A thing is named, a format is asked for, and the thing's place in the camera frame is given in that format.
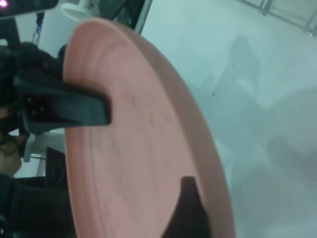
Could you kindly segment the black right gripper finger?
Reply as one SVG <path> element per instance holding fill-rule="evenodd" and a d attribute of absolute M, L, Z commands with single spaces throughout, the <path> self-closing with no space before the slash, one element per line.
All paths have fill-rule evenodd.
<path fill-rule="evenodd" d="M 163 238 L 210 238 L 207 213 L 202 205 L 194 177 L 183 177 L 173 215 Z"/>

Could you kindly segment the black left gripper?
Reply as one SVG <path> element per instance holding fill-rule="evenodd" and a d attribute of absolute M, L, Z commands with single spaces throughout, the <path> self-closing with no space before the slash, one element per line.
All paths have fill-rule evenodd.
<path fill-rule="evenodd" d="M 43 71 L 21 71 L 14 78 L 0 75 L 1 134 L 16 129 L 42 134 L 110 123 L 111 106 L 103 93 L 63 82 Z"/>

